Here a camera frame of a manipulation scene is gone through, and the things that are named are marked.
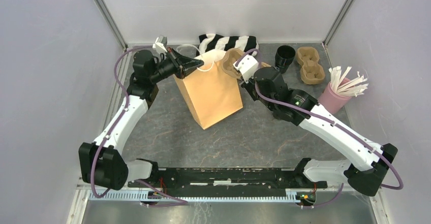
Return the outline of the brown paper bag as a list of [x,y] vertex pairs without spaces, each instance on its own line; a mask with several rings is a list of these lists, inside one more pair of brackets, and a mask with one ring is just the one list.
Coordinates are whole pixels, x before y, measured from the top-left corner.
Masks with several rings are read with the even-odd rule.
[[222,69],[226,51],[211,50],[197,59],[204,61],[184,79],[174,77],[176,85],[194,120],[206,130],[243,108],[237,79]]

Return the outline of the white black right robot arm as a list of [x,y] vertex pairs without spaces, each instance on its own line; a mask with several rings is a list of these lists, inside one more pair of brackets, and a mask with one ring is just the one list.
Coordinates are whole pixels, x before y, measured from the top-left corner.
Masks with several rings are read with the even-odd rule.
[[346,183],[370,197],[382,187],[394,190],[404,187],[392,165],[398,153],[394,145],[381,145],[352,130],[307,92],[290,89],[274,67],[249,69],[240,72],[239,78],[252,99],[264,104],[275,119],[313,133],[345,157],[343,161],[303,159],[293,174],[297,186],[334,181]]

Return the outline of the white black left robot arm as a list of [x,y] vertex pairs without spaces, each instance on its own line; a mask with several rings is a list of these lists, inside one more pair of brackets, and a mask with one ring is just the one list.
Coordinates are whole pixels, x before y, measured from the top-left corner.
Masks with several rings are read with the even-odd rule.
[[88,183],[98,198],[96,188],[120,190],[135,180],[147,187],[159,183],[158,164],[145,159],[126,162],[122,151],[137,122],[149,110],[159,92],[157,84],[171,76],[184,79],[204,65],[204,61],[181,55],[174,49],[164,48],[158,56],[143,48],[134,48],[133,73],[129,86],[118,84],[124,99],[106,128],[91,143],[82,143],[78,149],[82,180]]

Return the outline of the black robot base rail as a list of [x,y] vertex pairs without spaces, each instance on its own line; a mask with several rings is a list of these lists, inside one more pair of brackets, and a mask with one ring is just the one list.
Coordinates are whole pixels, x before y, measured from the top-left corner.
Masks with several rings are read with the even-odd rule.
[[293,202],[313,199],[326,181],[313,182],[297,168],[159,168],[148,179],[127,183],[146,188],[141,201],[148,207],[192,202]]

